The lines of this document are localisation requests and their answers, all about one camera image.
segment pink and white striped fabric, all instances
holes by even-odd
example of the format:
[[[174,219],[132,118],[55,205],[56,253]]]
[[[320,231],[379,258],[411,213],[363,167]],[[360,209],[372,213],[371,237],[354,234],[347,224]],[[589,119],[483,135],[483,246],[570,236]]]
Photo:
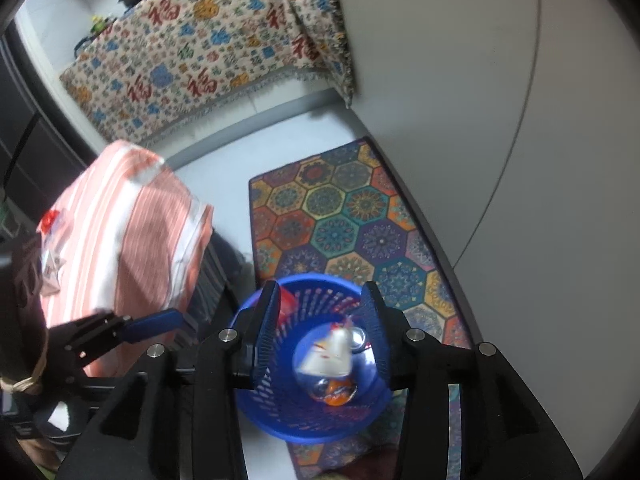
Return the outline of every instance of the pink and white striped fabric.
[[[186,311],[212,234],[212,207],[192,196],[160,156],[118,140],[52,209],[73,223],[60,250],[60,292],[42,298],[47,326],[100,310],[134,319]],[[122,375],[149,343],[122,344],[86,371]]]

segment hexagon pattern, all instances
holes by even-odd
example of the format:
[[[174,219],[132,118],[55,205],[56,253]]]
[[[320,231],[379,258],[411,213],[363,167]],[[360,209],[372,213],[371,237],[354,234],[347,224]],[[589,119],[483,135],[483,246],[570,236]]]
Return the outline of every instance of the hexagon pattern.
[[[404,311],[410,326],[469,348],[433,251],[365,139],[252,179],[250,199],[258,280],[304,272],[357,285],[375,280],[386,303]],[[366,433],[316,446],[290,445],[298,478],[352,462],[372,446],[397,445],[405,397],[395,396]],[[450,406],[458,420],[460,402]],[[460,424],[451,428],[449,456],[460,457]]]

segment patterned tablecloth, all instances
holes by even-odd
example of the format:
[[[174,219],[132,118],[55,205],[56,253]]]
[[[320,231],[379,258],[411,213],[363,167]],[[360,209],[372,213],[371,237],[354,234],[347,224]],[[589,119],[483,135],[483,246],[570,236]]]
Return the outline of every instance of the patterned tablecloth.
[[[351,102],[338,0],[143,0],[60,76],[106,140],[149,147],[274,82],[325,78]]]
[[[361,139],[250,182],[259,282],[324,272],[358,285],[375,280],[386,304],[414,328],[469,348],[449,285],[424,234],[372,146]],[[316,446],[289,445],[298,477],[352,462],[373,447],[398,444],[405,392],[396,392],[363,433]],[[462,428],[457,385],[449,389],[449,475],[460,476]]]

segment red plastic item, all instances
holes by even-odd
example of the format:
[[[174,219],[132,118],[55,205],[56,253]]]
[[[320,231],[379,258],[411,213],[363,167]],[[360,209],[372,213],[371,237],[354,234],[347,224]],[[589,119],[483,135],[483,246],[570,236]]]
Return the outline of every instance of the red plastic item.
[[[280,287],[280,315],[278,316],[278,325],[284,323],[291,314],[298,309],[298,301],[283,286]]]
[[[60,215],[60,211],[57,209],[49,209],[42,220],[40,220],[40,231],[42,234],[48,235],[51,231],[51,227],[53,227],[53,223],[56,221],[56,218]]]

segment basket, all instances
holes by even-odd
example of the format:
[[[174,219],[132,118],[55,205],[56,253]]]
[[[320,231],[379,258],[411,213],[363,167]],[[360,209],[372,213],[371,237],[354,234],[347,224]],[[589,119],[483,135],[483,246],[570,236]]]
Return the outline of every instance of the basket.
[[[313,340],[326,335],[332,322],[356,314],[360,288],[324,274],[299,274],[277,280],[298,301],[298,310],[276,330],[267,373],[255,390],[236,390],[238,408],[263,431],[295,444],[321,444],[355,434],[385,409],[391,391],[378,377],[371,349],[354,356],[358,391],[344,406],[311,399],[295,372]],[[260,291],[244,302],[251,308]],[[362,328],[357,316],[354,324]]]

